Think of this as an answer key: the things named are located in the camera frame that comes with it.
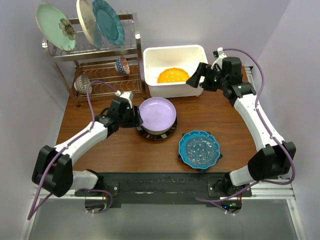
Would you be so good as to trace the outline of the lilac plate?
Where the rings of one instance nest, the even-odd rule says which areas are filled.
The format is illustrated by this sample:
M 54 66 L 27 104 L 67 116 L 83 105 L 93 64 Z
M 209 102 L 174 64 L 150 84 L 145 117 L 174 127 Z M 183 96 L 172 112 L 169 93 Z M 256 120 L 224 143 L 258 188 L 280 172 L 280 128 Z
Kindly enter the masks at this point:
M 162 97 L 151 97 L 139 106 L 143 121 L 142 126 L 152 132 L 162 132 L 169 129 L 175 122 L 177 112 L 175 106 Z

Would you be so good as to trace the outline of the orange dotted plate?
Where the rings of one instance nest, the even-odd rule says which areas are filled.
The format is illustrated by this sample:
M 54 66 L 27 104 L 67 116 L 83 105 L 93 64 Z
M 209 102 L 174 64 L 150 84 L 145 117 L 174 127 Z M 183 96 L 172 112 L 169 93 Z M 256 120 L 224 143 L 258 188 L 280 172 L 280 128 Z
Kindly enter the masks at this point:
M 189 74 L 182 68 L 168 68 L 161 72 L 157 78 L 158 84 L 181 83 L 190 78 Z

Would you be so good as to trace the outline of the yellow woven pattern plate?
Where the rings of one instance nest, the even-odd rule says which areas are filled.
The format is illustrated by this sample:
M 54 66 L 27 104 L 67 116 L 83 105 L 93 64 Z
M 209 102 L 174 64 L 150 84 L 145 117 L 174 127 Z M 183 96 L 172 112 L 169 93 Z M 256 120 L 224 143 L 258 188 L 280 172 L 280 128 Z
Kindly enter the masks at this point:
M 150 135 L 159 136 L 159 135 L 166 134 L 170 131 L 174 131 L 176 129 L 176 127 L 174 125 L 172 125 L 170 128 L 165 129 L 165 130 L 160 130 L 160 131 L 149 130 L 149 129 L 145 128 L 144 126 L 142 126 L 142 129 L 145 130 Z

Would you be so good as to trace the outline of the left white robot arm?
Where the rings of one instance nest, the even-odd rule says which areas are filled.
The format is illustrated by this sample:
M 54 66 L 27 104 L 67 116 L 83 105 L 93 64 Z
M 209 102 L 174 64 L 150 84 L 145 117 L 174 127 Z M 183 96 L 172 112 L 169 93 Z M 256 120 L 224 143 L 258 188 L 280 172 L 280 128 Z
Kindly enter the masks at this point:
M 123 92 L 115 97 L 110 107 L 93 118 L 82 131 L 54 147 L 48 145 L 38 153 L 32 182 L 62 197 L 69 190 L 86 189 L 92 196 L 99 196 L 104 184 L 92 170 L 74 171 L 76 161 L 99 142 L 117 132 L 119 128 L 135 128 L 142 125 L 139 107 L 132 104 L 133 94 Z

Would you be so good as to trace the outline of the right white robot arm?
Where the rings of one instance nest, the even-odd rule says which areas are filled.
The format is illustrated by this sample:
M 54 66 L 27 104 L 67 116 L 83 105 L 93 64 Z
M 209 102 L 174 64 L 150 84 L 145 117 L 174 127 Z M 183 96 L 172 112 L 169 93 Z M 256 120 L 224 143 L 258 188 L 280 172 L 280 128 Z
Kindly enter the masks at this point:
M 259 182 L 272 183 L 272 178 L 287 173 L 291 177 L 286 184 L 293 182 L 296 146 L 285 141 L 268 120 L 259 102 L 260 95 L 251 83 L 243 81 L 242 62 L 238 57 L 221 57 L 213 65 L 200 62 L 186 84 L 210 92 L 221 90 L 244 120 L 256 147 L 256 154 L 246 166 L 226 173 L 214 184 L 217 190 L 233 197 L 241 187 L 245 191 Z

